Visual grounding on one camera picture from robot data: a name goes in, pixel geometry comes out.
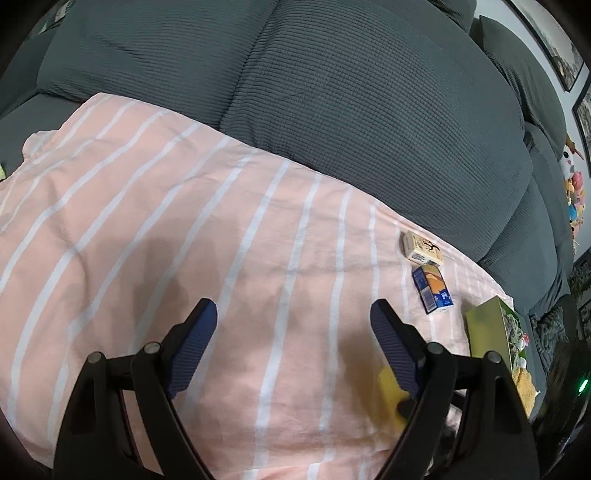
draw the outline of ribbed rubber pad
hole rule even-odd
[[[173,356],[168,394],[186,390],[217,326],[217,308],[211,300],[199,315],[178,352]]]
[[[412,398],[416,398],[419,391],[416,379],[417,366],[396,330],[376,302],[371,306],[369,320],[398,385],[409,392]]]

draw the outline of stack of stuffed animals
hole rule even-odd
[[[562,169],[562,174],[564,176],[564,188],[566,190],[567,202],[569,204],[570,228],[573,232],[573,239],[577,236],[577,233],[579,233],[579,229],[583,224],[583,212],[585,211],[586,197],[586,192],[583,188],[583,175],[581,172],[575,171],[574,169],[573,156],[575,154],[583,159],[581,153],[574,146],[574,142],[567,135],[563,157],[560,159],[560,168]]]

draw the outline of cream-colored box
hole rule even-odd
[[[437,245],[417,235],[414,232],[406,232],[402,239],[404,256],[419,265],[434,265],[441,268],[444,265],[443,255]]]

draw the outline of yellow-green object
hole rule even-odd
[[[390,414],[392,425],[400,433],[404,431],[407,425],[407,421],[398,413],[398,404],[402,400],[406,400],[410,394],[400,388],[398,381],[394,376],[394,372],[390,367],[382,368],[382,371],[378,375],[379,389],[382,392],[382,397],[386,404],[386,408]]]
[[[472,356],[482,358],[489,350],[494,350],[500,354],[505,365],[512,371],[513,365],[503,311],[518,318],[517,314],[499,297],[492,297],[482,305],[466,312],[470,353]]]

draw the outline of blue gripper pad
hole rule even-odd
[[[373,303],[369,312],[369,321],[386,360],[392,368],[400,388],[417,398],[419,384],[417,382],[417,364],[407,350],[400,335],[394,329],[386,313],[380,308],[380,300]]]
[[[180,333],[184,339],[179,339],[178,349],[172,355],[170,362],[167,386],[170,398],[176,397],[178,392],[186,390],[189,386],[216,326],[216,305],[211,300],[203,299],[197,304],[185,323],[173,327],[173,329],[180,327],[174,333]]]

